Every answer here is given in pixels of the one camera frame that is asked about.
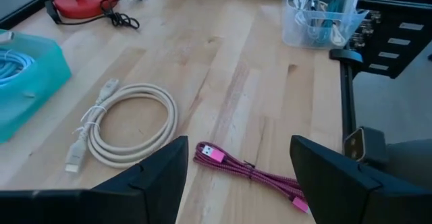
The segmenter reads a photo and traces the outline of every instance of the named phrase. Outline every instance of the pink braided cable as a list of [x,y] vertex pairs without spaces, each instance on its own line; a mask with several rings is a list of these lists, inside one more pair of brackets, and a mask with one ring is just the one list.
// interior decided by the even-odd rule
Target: pink braided cable
[[[212,157],[207,156],[203,153],[205,146],[210,146],[222,152],[225,156],[221,162],[216,161]],[[288,197],[291,201],[295,198],[304,200],[304,195],[300,189],[300,185],[295,179],[282,177],[270,173],[265,173],[250,163],[242,163],[239,160],[233,158],[228,152],[225,152],[222,148],[216,146],[210,142],[200,142],[196,145],[196,152],[194,156],[194,162],[212,169],[231,173],[240,177],[245,177],[251,180],[255,180],[259,183],[265,184],[272,188],[275,188],[281,192],[284,196]]]

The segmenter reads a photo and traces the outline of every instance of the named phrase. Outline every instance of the coiled white cable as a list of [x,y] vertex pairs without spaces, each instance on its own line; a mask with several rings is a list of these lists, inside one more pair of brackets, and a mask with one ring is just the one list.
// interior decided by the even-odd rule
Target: coiled white cable
[[[152,84],[131,84],[115,91],[117,85],[118,80],[110,79],[101,89],[95,106],[86,113],[87,121],[80,128],[78,140],[71,145],[67,155],[66,171],[79,171],[87,148],[98,161],[123,169],[148,157],[173,138],[178,124],[178,109],[173,97],[166,90]],[[142,144],[132,147],[110,146],[101,138],[99,124],[114,104],[132,98],[159,101],[167,108],[167,121],[153,137]]]
[[34,63],[34,59],[11,49],[0,49],[0,86],[5,86]]

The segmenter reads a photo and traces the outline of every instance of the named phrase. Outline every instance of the blue cable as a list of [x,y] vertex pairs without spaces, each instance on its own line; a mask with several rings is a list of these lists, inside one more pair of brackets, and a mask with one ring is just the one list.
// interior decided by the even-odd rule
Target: blue cable
[[0,49],[0,86],[5,86],[34,63],[34,59],[11,49]]

